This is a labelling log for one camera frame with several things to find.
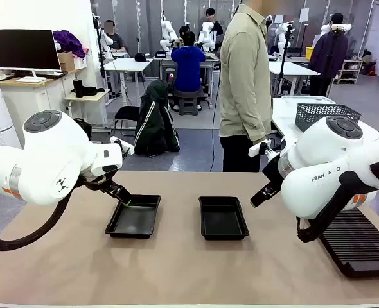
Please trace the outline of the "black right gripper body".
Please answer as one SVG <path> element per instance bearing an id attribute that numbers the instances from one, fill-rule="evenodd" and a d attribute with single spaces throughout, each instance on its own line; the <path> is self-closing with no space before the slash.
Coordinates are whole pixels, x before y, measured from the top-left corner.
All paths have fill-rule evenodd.
<path id="1" fill-rule="evenodd" d="M 283 176 L 278 169 L 280 153 L 276 153 L 271 159 L 268 158 L 267 165 L 263 168 L 263 174 L 270 181 L 270 184 L 275 189 L 280 189 L 283 182 Z"/>

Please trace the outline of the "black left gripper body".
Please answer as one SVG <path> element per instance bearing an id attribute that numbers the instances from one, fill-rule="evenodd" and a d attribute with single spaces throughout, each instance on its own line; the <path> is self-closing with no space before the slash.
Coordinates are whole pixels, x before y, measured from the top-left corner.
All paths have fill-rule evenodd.
<path id="1" fill-rule="evenodd" d="M 112 179 L 114 175 L 115 173 L 106 173 L 94 179 L 80 175 L 80 183 L 91 191 L 114 194 L 118 190 L 118 185 Z"/>

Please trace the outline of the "black ESD tray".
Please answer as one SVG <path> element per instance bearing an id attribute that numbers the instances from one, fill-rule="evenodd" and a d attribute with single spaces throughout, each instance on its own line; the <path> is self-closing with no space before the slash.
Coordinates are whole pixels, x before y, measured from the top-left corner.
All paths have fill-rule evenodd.
<path id="1" fill-rule="evenodd" d="M 118 202 L 105 233 L 114 238 L 149 239 L 154 232 L 159 195 L 133 194 L 128 206 Z"/>
<path id="2" fill-rule="evenodd" d="M 249 236 L 239 199 L 200 196 L 200 229 L 208 241 L 237 241 Z"/>

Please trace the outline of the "black backpack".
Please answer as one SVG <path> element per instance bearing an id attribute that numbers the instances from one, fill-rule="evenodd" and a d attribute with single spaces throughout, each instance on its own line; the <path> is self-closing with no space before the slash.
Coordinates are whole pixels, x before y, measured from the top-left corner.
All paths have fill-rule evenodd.
<path id="1" fill-rule="evenodd" d="M 88 122 L 86 122 L 84 119 L 81 119 L 81 118 L 74 118 L 73 120 L 86 133 L 88 139 L 91 140 L 91 137 L 92 137 L 92 126 L 91 126 L 91 124 L 89 124 Z"/>

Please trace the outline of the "white side table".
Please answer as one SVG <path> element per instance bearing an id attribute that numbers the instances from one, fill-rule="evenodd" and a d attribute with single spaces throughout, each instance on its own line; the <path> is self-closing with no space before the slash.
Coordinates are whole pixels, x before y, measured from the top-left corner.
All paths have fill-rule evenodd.
<path id="1" fill-rule="evenodd" d="M 286 146 L 281 155 L 300 157 L 304 160 L 335 160 L 349 149 L 366 146 L 369 152 L 379 152 L 379 131 L 362 121 L 357 125 L 362 131 L 360 139 L 343 139 L 328 131 L 325 123 L 313 124 L 307 132 L 302 132 L 295 125 L 297 105 L 287 103 L 282 98 L 273 100 L 272 122 L 278 132 L 285 138 Z"/>

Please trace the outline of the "grey mesh basket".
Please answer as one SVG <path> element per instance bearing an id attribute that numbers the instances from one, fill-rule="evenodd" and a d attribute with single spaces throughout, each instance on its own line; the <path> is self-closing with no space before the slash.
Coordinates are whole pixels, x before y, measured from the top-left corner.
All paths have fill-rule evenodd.
<path id="1" fill-rule="evenodd" d="M 337 104 L 309 104 L 299 103 L 295 117 L 295 125 L 305 132 L 311 125 L 327 116 L 344 116 L 358 122 L 361 114 L 347 107 Z"/>

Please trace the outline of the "black office chair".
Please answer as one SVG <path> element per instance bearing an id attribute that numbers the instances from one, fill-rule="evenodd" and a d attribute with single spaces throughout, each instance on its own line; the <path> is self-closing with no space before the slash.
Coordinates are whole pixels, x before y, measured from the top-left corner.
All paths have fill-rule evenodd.
<path id="1" fill-rule="evenodd" d="M 133 121 L 138 122 L 139 120 L 139 110 L 140 108 L 138 106 L 122 106 L 115 114 L 114 116 L 114 129 L 115 132 L 117 130 L 117 124 L 120 123 L 119 132 L 124 137 L 134 137 L 135 133 L 133 134 L 127 134 L 123 133 L 124 130 L 128 131 L 135 131 L 135 128 L 124 128 L 123 122 L 124 121 Z"/>

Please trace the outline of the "dark green striped jacket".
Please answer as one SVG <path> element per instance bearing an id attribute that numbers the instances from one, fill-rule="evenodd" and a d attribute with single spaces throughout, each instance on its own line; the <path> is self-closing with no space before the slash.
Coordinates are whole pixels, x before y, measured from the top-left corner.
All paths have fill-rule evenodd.
<path id="1" fill-rule="evenodd" d="M 141 97 L 135 134 L 137 155 L 154 157 L 180 151 L 179 136 L 168 110 L 168 84 L 164 80 L 150 83 Z"/>

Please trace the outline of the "white plastic bin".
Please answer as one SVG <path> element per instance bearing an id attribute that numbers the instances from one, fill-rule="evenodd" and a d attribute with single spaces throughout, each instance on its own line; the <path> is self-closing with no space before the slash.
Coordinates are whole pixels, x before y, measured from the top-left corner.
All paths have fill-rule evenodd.
<path id="1" fill-rule="evenodd" d="M 293 104 L 335 104 L 334 101 L 324 96 L 282 96 L 281 98 L 287 103 Z"/>

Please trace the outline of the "small wooden side table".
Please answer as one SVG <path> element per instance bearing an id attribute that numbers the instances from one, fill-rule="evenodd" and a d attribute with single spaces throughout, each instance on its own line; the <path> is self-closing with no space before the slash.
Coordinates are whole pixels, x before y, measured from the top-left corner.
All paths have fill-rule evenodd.
<path id="1" fill-rule="evenodd" d="M 109 90 L 98 92 L 93 96 L 77 97 L 74 92 L 64 98 L 68 115 L 75 119 L 88 122 L 97 133 L 110 133 L 111 122 L 107 116 L 106 102 L 109 100 Z"/>

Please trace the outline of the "person in beige shirt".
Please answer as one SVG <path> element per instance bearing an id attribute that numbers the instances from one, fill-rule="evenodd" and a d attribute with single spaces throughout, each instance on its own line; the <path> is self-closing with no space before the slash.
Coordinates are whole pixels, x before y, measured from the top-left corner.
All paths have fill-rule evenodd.
<path id="1" fill-rule="evenodd" d="M 243 0 L 222 42 L 219 136 L 226 173 L 257 173 L 260 158 L 249 149 L 271 133 L 268 15 L 264 0 Z"/>

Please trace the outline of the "grey step stool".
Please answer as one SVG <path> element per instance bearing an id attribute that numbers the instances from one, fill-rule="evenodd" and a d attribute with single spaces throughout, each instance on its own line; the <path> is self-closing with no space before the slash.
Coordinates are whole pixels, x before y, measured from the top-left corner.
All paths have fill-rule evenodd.
<path id="1" fill-rule="evenodd" d="M 198 115 L 198 98 L 179 98 L 179 115 Z"/>

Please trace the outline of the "black slotted board rack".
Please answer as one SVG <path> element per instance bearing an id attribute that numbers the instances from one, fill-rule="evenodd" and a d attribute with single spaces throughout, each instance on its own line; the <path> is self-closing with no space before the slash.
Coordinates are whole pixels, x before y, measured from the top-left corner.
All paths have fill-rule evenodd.
<path id="1" fill-rule="evenodd" d="M 320 241 L 349 278 L 379 278 L 379 230 L 358 209 L 341 212 Z"/>

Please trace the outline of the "white standing desk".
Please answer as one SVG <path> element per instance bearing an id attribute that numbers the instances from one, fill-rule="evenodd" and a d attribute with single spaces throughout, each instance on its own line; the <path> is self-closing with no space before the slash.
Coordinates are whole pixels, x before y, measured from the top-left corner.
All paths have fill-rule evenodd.
<path id="1" fill-rule="evenodd" d="M 136 106 L 139 104 L 141 97 L 140 85 L 142 84 L 142 82 L 139 81 L 139 75 L 141 74 L 142 77 L 145 76 L 144 70 L 152 63 L 152 61 L 152 59 L 146 59 L 145 62 L 137 62 L 134 58 L 116 58 L 103 66 L 105 72 L 116 72 L 119 74 L 121 80 L 121 97 L 123 105 L 127 105 L 127 103 L 129 103 L 130 105 Z M 136 87 L 136 100 L 134 103 L 129 101 L 126 93 L 127 87 L 125 85 L 125 74 L 128 72 L 134 73 L 134 82 Z"/>

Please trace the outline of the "white storage shelf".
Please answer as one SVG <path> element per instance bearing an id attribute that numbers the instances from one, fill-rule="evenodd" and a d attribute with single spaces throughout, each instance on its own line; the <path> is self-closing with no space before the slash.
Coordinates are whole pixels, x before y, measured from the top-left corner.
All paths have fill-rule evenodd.
<path id="1" fill-rule="evenodd" d="M 335 83 L 340 84 L 356 84 L 362 66 L 361 60 L 344 60 L 342 67 L 338 70 Z"/>

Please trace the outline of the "brown cardboard box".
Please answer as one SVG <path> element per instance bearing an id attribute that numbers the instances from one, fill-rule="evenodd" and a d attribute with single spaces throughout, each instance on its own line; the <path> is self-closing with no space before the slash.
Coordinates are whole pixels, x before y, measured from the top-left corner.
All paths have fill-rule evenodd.
<path id="1" fill-rule="evenodd" d="M 70 51 L 58 53 L 58 59 L 62 72 L 70 72 L 75 69 L 73 54 Z"/>

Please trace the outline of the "person in dark coat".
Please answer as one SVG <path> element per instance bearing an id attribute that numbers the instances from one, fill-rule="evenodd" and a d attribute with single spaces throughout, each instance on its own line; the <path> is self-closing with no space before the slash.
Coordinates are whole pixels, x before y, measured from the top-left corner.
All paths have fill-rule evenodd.
<path id="1" fill-rule="evenodd" d="M 310 77 L 310 95 L 326 96 L 328 87 L 342 67 L 348 50 L 344 31 L 330 30 L 317 41 L 308 68 L 319 73 Z"/>

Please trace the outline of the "person in blue hoodie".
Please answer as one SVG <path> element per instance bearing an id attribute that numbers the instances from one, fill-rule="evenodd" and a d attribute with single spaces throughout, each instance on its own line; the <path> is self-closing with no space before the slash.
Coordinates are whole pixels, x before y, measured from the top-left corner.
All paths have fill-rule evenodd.
<path id="1" fill-rule="evenodd" d="M 185 31 L 174 42 L 171 53 L 172 60 L 177 64 L 174 93 L 201 93 L 200 63 L 206 61 L 206 54 L 194 43 L 195 34 L 192 31 Z"/>

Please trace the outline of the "white workbench desk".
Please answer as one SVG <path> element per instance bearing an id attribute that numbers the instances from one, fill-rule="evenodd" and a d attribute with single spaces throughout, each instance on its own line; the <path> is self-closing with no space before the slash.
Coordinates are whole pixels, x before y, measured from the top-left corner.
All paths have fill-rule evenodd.
<path id="1" fill-rule="evenodd" d="M 171 59 L 170 55 L 167 55 L 166 58 L 159 58 L 154 56 L 152 58 L 159 62 L 159 76 L 163 79 L 163 71 L 164 68 L 173 68 L 176 67 L 177 64 Z M 219 63 L 219 58 L 212 53 L 206 54 L 206 61 L 200 63 L 200 68 L 204 70 L 204 75 L 201 75 L 204 84 L 207 85 L 208 93 L 204 95 L 208 97 L 208 107 L 212 106 L 213 99 L 213 71 L 216 64 Z"/>

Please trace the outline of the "seated person in grey shirt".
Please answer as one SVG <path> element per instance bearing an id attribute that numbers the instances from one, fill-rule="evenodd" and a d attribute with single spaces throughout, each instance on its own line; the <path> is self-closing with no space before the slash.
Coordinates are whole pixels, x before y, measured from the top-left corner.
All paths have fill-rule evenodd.
<path id="1" fill-rule="evenodd" d="M 111 48 L 112 51 L 115 51 L 115 52 L 126 52 L 127 49 L 126 49 L 125 43 L 123 39 L 121 38 L 121 36 L 115 32 L 115 26 L 116 25 L 113 20 L 108 19 L 105 21 L 105 24 L 104 24 L 105 33 L 112 40 L 112 44 L 109 45 L 109 47 Z"/>

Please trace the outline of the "purple cloth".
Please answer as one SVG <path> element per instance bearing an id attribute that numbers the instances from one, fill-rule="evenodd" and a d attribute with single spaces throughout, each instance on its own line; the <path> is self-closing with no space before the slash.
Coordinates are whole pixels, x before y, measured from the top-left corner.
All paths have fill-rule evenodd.
<path id="1" fill-rule="evenodd" d="M 62 52 L 72 52 L 78 58 L 85 58 L 82 43 L 69 31 L 58 30 L 53 32 L 54 39 L 61 45 Z"/>

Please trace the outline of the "standing person in black jacket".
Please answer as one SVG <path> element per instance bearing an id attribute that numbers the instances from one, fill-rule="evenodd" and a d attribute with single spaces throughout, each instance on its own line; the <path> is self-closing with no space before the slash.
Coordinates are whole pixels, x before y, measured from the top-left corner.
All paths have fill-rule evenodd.
<path id="1" fill-rule="evenodd" d="M 216 53 L 218 49 L 222 46 L 222 39 L 224 37 L 224 31 L 221 26 L 221 24 L 215 19 L 215 9 L 214 8 L 208 8 L 205 12 L 207 22 L 212 22 L 213 27 L 211 29 L 211 33 L 213 34 L 214 38 L 218 37 L 218 40 L 215 43 L 214 52 Z"/>

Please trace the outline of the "black computer monitor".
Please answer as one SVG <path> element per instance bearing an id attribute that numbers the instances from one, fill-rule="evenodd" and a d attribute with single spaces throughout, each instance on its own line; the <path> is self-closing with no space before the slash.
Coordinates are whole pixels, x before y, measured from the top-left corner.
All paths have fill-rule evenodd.
<path id="1" fill-rule="evenodd" d="M 45 77 L 37 72 L 61 71 L 60 61 L 51 30 L 0 30 L 0 70 L 29 71 L 30 76 L 18 83 L 40 83 Z"/>

